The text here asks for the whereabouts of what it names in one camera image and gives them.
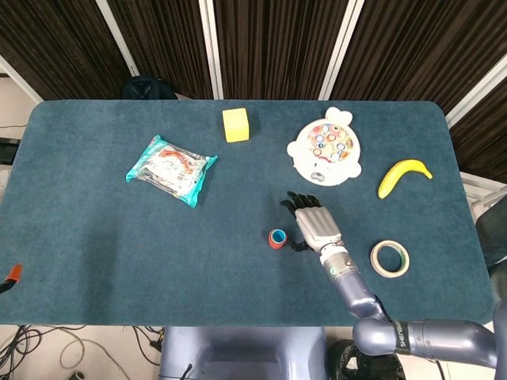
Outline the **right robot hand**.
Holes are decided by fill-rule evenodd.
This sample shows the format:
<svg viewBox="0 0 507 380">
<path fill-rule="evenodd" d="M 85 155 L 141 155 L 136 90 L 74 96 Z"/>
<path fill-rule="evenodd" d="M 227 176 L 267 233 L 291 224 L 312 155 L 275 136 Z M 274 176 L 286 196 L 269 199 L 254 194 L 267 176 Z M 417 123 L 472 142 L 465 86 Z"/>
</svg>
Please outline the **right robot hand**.
<svg viewBox="0 0 507 380">
<path fill-rule="evenodd" d="M 288 199 L 280 202 L 294 217 L 304 241 L 296 242 L 288 237 L 288 245 L 296 252 L 312 250 L 320 253 L 328 244 L 341 241 L 341 231 L 328 211 L 313 195 L 288 191 Z"/>
</svg>

